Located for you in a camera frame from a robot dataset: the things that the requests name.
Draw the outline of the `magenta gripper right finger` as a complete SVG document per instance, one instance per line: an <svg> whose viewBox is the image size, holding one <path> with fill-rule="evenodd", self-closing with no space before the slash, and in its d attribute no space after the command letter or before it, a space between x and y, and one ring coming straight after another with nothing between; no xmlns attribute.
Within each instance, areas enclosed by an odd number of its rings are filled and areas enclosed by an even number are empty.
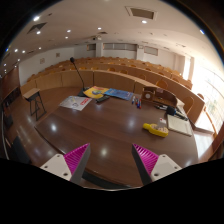
<svg viewBox="0 0 224 224"><path fill-rule="evenodd" d="M157 155L137 144L132 145L132 155L143 185L148 185L181 170L181 167L168 155Z"/></svg>

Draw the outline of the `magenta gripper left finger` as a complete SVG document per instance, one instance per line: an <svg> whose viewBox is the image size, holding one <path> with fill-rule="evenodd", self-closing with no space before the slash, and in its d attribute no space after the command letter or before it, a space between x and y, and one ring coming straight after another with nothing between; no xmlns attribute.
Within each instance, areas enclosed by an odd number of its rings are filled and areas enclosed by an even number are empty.
<svg viewBox="0 0 224 224"><path fill-rule="evenodd" d="M90 144L84 144L69 153L56 154L41 166L48 171L72 183L79 184L91 153Z"/></svg>

